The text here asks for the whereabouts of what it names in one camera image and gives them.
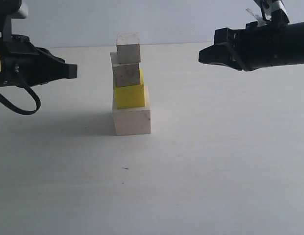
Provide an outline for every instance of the white table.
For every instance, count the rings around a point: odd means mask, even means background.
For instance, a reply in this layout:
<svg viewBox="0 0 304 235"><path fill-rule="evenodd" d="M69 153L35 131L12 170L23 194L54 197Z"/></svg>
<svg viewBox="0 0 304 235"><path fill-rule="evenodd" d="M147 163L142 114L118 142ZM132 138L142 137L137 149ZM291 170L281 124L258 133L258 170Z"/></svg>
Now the white table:
<svg viewBox="0 0 304 235"><path fill-rule="evenodd" d="M141 47L152 134L125 137L115 48L52 50L79 79L36 87L30 117L0 105L0 235L304 235L304 65L206 66L206 46Z"/></svg>

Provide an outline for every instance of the block tower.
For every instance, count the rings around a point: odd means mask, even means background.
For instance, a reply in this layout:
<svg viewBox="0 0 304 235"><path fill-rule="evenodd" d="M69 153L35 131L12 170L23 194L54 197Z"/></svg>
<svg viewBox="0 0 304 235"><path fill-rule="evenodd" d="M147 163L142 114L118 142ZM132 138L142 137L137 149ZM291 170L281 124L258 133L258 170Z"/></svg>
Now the block tower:
<svg viewBox="0 0 304 235"><path fill-rule="evenodd" d="M151 133L151 110L148 87L140 67L138 33L119 33L117 52L111 52L113 70L113 119L116 135Z"/></svg>

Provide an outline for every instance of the white wall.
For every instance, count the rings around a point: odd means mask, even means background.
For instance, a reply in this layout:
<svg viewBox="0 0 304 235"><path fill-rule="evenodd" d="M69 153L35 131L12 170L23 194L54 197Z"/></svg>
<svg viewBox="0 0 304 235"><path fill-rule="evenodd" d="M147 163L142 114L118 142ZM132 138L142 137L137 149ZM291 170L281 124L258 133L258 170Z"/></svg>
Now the white wall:
<svg viewBox="0 0 304 235"><path fill-rule="evenodd" d="M118 32L137 31L142 44L212 41L221 27L243 28L258 11L252 0L25 0L30 16L14 32L36 46L112 46ZM304 21L304 0L285 1L292 22Z"/></svg>

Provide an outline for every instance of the yellow block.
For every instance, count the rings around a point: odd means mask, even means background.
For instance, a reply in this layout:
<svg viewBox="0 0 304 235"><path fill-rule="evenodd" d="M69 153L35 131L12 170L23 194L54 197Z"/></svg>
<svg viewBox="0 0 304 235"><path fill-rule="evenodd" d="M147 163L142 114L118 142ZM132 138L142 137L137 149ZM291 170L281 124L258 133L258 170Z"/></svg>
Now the yellow block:
<svg viewBox="0 0 304 235"><path fill-rule="evenodd" d="M114 96L117 109L139 108L146 105L144 78L141 68L140 80L141 83L139 85L127 87L116 87L114 84Z"/></svg>

